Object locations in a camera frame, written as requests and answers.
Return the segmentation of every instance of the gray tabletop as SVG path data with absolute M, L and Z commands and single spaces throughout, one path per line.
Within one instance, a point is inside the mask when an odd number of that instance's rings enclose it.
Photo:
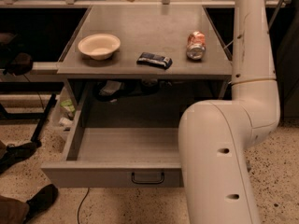
M 187 38 L 194 31 L 206 35 L 202 61 L 186 57 Z M 93 34 L 112 34 L 121 47 L 111 59 L 96 61 L 82 55 L 78 42 Z M 167 70 L 136 64 L 142 52 L 170 57 Z M 215 78 L 228 79 L 232 67 L 202 6 L 172 3 L 104 3 L 93 6 L 61 62 L 58 74 L 79 77 Z

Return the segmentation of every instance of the person's foot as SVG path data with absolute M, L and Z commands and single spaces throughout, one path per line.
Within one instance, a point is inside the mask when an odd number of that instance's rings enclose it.
M 52 184 L 41 189 L 32 199 L 26 202 L 29 205 L 29 212 L 23 223 L 28 223 L 32 218 L 47 211 L 55 203 L 57 196 L 58 190 Z
M 12 165 L 29 159 L 36 152 L 37 144 L 29 142 L 17 147 L 7 147 L 7 152 L 0 159 L 0 174 Z

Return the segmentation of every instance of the drawer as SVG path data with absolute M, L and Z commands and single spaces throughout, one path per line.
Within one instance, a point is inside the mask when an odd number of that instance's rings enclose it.
M 178 123 L 193 102 L 187 85 L 99 102 L 83 92 L 62 159 L 42 164 L 58 187 L 182 187 Z

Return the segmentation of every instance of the floor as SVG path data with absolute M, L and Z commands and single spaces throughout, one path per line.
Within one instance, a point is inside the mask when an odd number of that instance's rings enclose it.
M 18 112 L 21 108 L 12 108 Z M 0 121 L 0 140 L 21 145 L 36 121 Z M 47 122 L 40 135 L 42 147 L 29 160 L 0 175 L 0 194 L 26 201 L 50 181 L 40 170 L 43 161 L 58 161 L 64 147 Z M 250 179 L 262 223 L 299 223 L 299 119 L 281 122 L 262 144 L 246 151 Z M 59 189 L 55 205 L 34 224 L 188 224 L 184 188 L 181 189 Z

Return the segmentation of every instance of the drawer handle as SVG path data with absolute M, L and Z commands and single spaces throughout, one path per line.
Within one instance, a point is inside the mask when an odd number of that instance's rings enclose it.
M 158 181 L 137 181 L 135 179 L 135 173 L 132 173 L 131 179 L 132 179 L 132 182 L 135 183 L 135 184 L 157 185 L 157 184 L 162 184 L 164 182 L 165 176 L 164 176 L 164 173 L 161 173 L 161 178 Z

